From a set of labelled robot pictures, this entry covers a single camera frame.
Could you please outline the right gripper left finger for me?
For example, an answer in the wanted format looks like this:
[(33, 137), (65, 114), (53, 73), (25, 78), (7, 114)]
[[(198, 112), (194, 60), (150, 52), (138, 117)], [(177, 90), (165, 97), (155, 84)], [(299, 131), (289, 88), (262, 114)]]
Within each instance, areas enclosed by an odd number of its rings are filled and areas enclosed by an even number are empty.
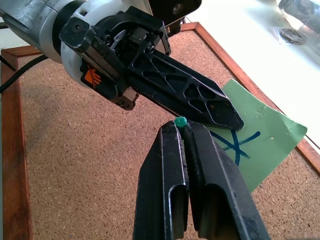
[(182, 239), (187, 230), (189, 179), (179, 129), (164, 124), (140, 168), (133, 239)]

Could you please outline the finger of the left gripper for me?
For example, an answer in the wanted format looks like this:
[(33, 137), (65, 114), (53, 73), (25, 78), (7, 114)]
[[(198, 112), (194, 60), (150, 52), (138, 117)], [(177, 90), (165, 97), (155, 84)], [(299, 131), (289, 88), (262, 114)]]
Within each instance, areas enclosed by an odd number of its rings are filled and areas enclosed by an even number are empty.
[(127, 74), (136, 92), (177, 117), (234, 131), (244, 126), (216, 82), (152, 47), (137, 50)]

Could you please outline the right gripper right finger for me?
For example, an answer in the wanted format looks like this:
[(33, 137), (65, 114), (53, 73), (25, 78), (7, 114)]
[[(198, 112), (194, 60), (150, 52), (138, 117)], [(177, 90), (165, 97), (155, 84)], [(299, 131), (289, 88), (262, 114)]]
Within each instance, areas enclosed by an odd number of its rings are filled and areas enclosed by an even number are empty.
[(237, 165), (199, 123), (183, 130), (194, 229), (207, 240), (268, 240), (270, 235)]

